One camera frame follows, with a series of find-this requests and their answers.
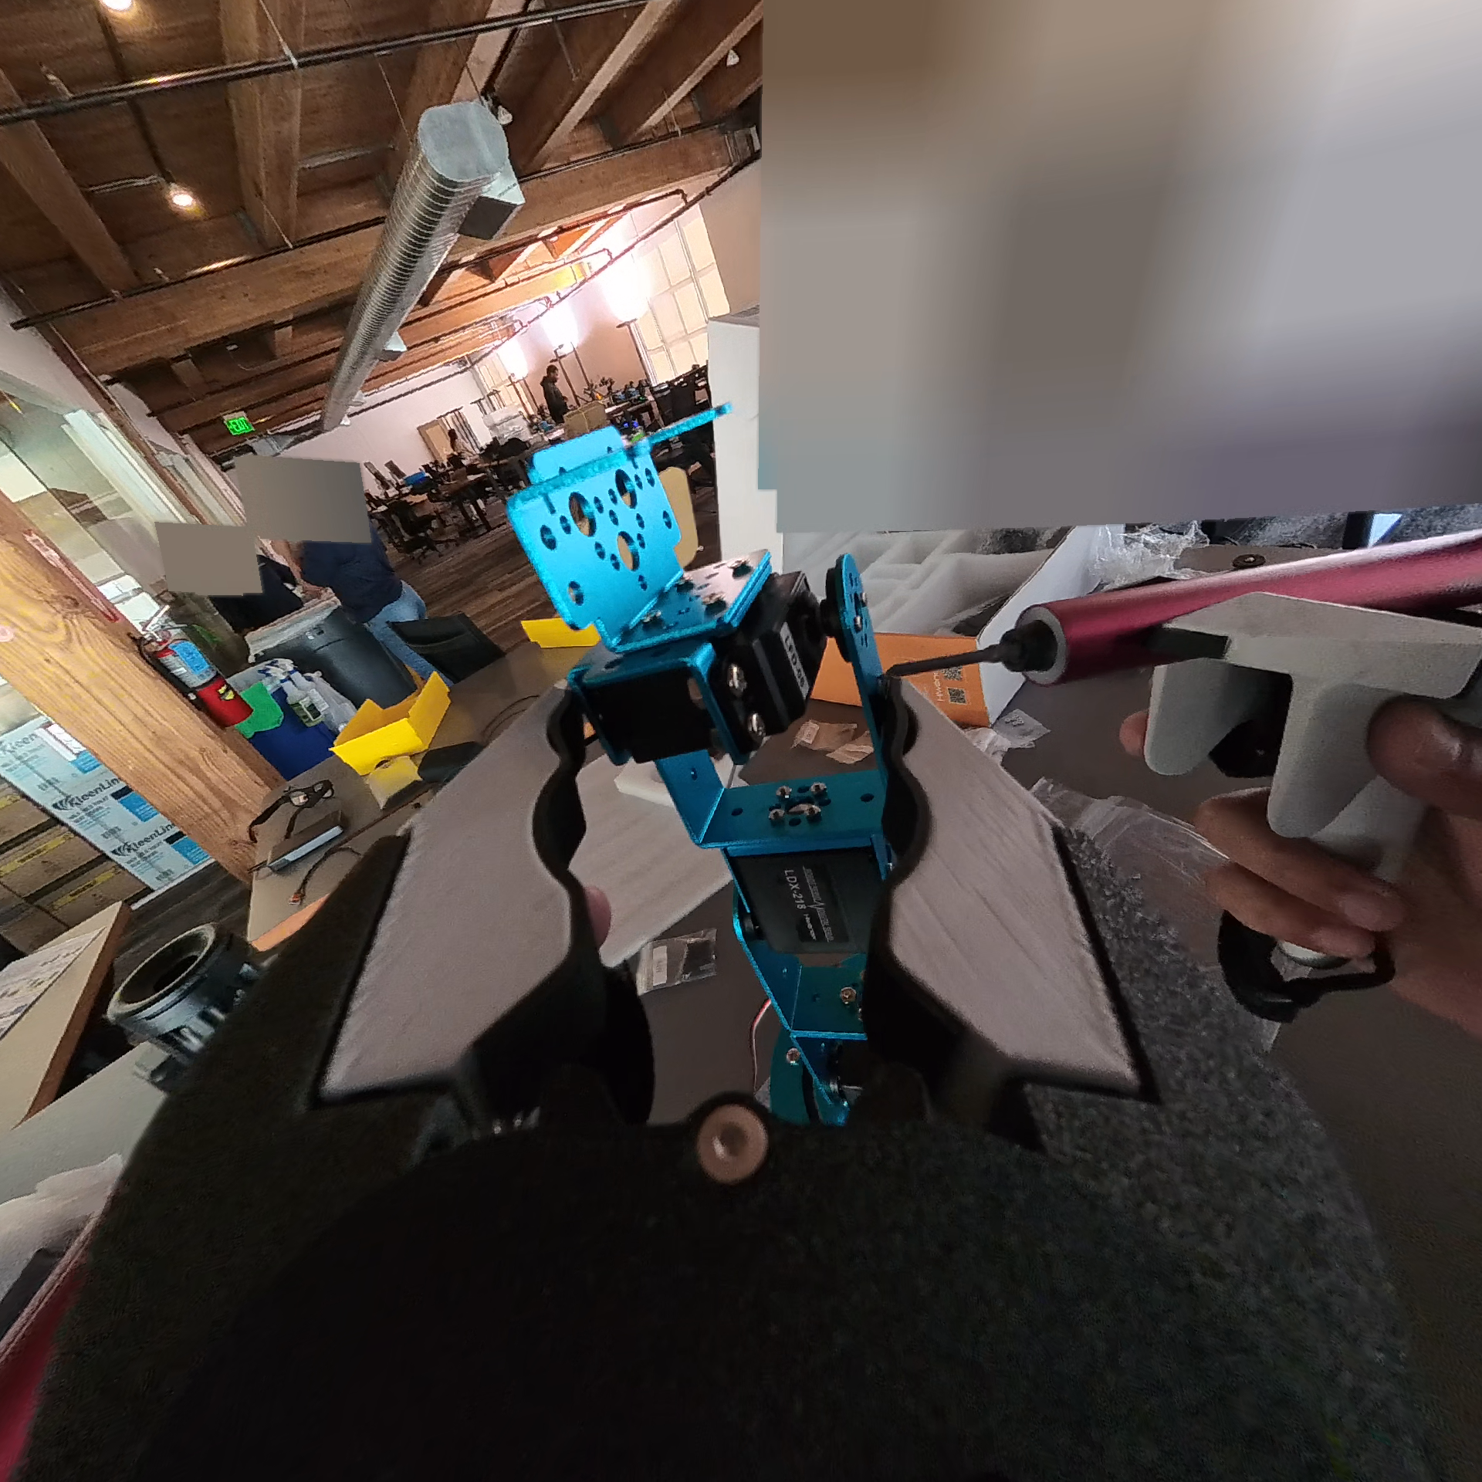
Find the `red metal tube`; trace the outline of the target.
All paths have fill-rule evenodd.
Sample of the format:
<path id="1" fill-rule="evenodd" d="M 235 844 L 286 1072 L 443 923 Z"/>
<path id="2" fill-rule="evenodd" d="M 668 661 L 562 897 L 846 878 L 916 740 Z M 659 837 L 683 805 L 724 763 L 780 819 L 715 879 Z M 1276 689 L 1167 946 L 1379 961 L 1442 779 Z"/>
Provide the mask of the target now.
<path id="1" fill-rule="evenodd" d="M 25 1428 L 34 1416 L 52 1352 L 64 1319 L 80 1299 L 87 1260 L 105 1213 L 92 1216 L 68 1248 L 54 1275 L 45 1280 L 2 1343 L 4 1432 Z"/>

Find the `grey trash bin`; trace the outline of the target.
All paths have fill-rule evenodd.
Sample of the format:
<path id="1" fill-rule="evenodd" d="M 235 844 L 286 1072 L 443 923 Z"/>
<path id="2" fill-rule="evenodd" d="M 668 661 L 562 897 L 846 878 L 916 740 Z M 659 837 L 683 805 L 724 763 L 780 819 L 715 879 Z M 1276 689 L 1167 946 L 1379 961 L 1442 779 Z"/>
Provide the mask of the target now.
<path id="1" fill-rule="evenodd" d="M 391 710 L 419 691 L 419 682 L 378 638 L 355 624 L 336 599 L 320 599 L 246 638 L 255 662 L 288 661 L 301 675 L 320 675 L 354 705 Z"/>

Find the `blue plastic bin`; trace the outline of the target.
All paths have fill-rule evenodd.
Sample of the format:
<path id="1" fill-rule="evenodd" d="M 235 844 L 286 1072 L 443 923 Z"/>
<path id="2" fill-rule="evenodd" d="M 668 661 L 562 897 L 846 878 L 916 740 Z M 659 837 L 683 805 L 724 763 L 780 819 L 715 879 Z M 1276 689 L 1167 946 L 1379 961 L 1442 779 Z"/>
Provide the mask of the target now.
<path id="1" fill-rule="evenodd" d="M 325 698 L 336 710 L 336 726 L 339 731 L 332 735 L 329 729 L 308 729 L 288 706 L 278 671 L 278 661 L 285 659 L 262 661 L 246 673 L 234 676 L 232 684 L 237 692 L 255 685 L 256 682 L 265 682 L 274 689 L 274 696 L 285 710 L 285 724 L 278 731 L 260 735 L 253 740 L 246 738 L 246 742 L 249 742 L 249 745 L 260 752 L 260 756 L 264 756 L 265 761 L 283 775 L 283 779 L 292 781 L 331 759 L 332 745 L 343 728 L 357 714 L 357 708 L 332 685 L 329 685 L 322 675 L 306 675 L 297 668 L 308 680 L 315 680 L 325 692 Z"/>

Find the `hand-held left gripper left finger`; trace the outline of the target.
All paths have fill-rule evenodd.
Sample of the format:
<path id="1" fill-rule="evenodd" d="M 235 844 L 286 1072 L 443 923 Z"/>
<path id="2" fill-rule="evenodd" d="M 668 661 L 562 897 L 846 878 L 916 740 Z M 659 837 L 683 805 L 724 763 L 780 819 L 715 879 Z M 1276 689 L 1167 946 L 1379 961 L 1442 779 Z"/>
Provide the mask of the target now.
<path id="1" fill-rule="evenodd" d="M 622 1119 L 650 1119 L 652 1033 L 571 867 L 585 761 L 585 715 L 560 685 L 419 816 L 327 1058 L 327 1103 L 452 1088 L 512 1123 L 572 1066 Z"/>

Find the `red fire extinguisher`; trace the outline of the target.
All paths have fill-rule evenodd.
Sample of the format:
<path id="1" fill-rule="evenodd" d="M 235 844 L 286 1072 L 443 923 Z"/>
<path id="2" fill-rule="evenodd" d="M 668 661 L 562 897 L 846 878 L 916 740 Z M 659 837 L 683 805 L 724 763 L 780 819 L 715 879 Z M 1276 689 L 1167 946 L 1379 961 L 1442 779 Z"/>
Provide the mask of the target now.
<path id="1" fill-rule="evenodd" d="M 137 639 L 137 648 L 142 659 L 219 729 L 239 729 L 253 719 L 248 701 L 182 631 L 154 625 Z"/>

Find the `blue white printed sign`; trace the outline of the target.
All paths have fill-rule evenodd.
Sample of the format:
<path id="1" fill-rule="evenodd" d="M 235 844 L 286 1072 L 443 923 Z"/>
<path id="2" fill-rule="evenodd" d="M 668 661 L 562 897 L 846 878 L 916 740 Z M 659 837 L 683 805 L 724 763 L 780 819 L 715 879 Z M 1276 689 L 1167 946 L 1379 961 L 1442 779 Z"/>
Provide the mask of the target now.
<path id="1" fill-rule="evenodd" d="M 4 733 L 2 775 L 152 892 L 212 864 L 182 828 L 47 717 Z"/>

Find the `red electric screwdriver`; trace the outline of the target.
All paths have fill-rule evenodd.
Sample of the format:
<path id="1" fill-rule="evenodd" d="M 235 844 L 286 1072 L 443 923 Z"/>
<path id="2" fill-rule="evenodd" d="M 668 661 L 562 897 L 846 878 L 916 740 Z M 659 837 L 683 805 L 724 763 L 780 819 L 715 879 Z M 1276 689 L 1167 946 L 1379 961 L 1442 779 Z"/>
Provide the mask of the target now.
<path id="1" fill-rule="evenodd" d="M 1149 669 L 1170 659 L 1156 632 L 1252 595 L 1433 617 L 1477 606 L 1481 534 L 1329 553 L 1319 558 L 1156 581 L 1029 608 L 999 643 L 962 655 L 902 661 L 893 678 L 997 664 L 1042 687 Z"/>

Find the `wooden support post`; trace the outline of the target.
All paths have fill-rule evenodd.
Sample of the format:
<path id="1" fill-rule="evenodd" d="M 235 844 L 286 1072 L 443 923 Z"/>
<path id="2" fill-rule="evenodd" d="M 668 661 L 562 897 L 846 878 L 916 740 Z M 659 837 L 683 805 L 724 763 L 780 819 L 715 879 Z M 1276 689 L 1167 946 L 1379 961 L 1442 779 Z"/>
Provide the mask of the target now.
<path id="1" fill-rule="evenodd" d="M 249 823 L 281 774 L 142 659 L 135 627 L 6 497 L 2 627 L 4 678 L 248 883 Z"/>

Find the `white foam sheet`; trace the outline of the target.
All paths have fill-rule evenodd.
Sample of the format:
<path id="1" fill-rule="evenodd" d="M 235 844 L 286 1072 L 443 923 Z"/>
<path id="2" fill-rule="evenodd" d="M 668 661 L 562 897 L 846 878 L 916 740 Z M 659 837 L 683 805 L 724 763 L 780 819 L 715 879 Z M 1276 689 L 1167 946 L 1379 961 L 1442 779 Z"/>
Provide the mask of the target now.
<path id="1" fill-rule="evenodd" d="M 615 969 L 731 885 L 719 853 L 696 846 L 671 804 L 623 793 L 602 754 L 579 775 L 586 834 L 574 878 L 611 909 L 604 964 Z"/>

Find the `white orange cardboard box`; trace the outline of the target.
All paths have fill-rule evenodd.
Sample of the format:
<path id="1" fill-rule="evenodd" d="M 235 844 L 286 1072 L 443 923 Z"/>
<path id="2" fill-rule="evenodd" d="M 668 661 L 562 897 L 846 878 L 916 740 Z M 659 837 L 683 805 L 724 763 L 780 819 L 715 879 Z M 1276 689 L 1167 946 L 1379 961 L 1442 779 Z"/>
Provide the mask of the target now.
<path id="1" fill-rule="evenodd" d="M 948 638 L 955 654 L 992 647 L 1022 617 L 1093 592 L 1121 525 L 980 532 L 789 534 L 784 569 L 823 597 L 844 555 L 856 562 L 878 638 Z"/>

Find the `black office chair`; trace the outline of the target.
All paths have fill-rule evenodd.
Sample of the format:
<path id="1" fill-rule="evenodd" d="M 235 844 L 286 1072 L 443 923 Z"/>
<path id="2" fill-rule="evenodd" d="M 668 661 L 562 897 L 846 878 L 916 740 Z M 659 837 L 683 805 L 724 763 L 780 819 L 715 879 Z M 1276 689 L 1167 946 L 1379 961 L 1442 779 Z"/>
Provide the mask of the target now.
<path id="1" fill-rule="evenodd" d="M 449 684 L 468 680 L 507 657 L 507 652 L 466 615 L 405 620 L 391 627 Z"/>

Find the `printed paper sheet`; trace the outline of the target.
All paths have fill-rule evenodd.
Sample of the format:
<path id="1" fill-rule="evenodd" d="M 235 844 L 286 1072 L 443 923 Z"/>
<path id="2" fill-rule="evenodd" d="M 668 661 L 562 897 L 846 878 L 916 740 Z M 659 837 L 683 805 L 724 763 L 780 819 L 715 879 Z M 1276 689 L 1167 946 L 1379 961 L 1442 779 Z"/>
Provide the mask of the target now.
<path id="1" fill-rule="evenodd" d="M 6 1038 L 32 1006 L 84 957 L 107 929 L 62 938 L 2 971 L 2 1028 Z"/>

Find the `black slotted cylinder holder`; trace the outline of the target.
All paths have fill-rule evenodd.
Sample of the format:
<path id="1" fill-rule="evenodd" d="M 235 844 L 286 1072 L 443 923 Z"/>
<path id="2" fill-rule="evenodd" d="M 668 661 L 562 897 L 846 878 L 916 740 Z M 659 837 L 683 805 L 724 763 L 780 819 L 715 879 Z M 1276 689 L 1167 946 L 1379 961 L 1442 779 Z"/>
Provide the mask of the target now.
<path id="1" fill-rule="evenodd" d="M 170 1095 L 271 959 L 223 925 L 202 925 L 151 955 L 114 992 L 107 1021 L 163 1052 L 144 1077 Z"/>

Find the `blue toy robot arm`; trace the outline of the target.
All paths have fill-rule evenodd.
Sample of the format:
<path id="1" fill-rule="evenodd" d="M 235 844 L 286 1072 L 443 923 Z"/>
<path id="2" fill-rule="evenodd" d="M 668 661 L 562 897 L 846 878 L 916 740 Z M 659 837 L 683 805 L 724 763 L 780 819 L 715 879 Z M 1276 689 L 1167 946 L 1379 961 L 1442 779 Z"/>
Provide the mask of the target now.
<path id="1" fill-rule="evenodd" d="M 803 721 L 832 639 L 869 740 L 885 669 L 851 555 L 816 599 L 768 549 L 687 572 L 680 521 L 646 440 L 588 433 L 537 451 L 507 519 L 562 620 L 597 631 L 569 675 L 616 765 L 653 765 L 690 841 L 726 862 L 735 936 L 780 1026 L 777 1118 L 840 1126 L 863 1089 L 865 957 L 895 853 L 885 770 L 724 784 Z"/>

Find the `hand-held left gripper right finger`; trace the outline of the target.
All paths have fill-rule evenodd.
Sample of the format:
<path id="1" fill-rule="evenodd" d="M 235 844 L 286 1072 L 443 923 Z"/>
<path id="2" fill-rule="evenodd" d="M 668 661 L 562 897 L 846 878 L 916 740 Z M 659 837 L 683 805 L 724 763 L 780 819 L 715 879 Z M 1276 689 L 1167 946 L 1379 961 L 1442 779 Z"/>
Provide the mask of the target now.
<path id="1" fill-rule="evenodd" d="M 1061 826 L 906 680 L 878 706 L 895 864 L 863 1028 L 955 1125 L 1022 1135 L 1029 1093 L 1158 1102 Z"/>

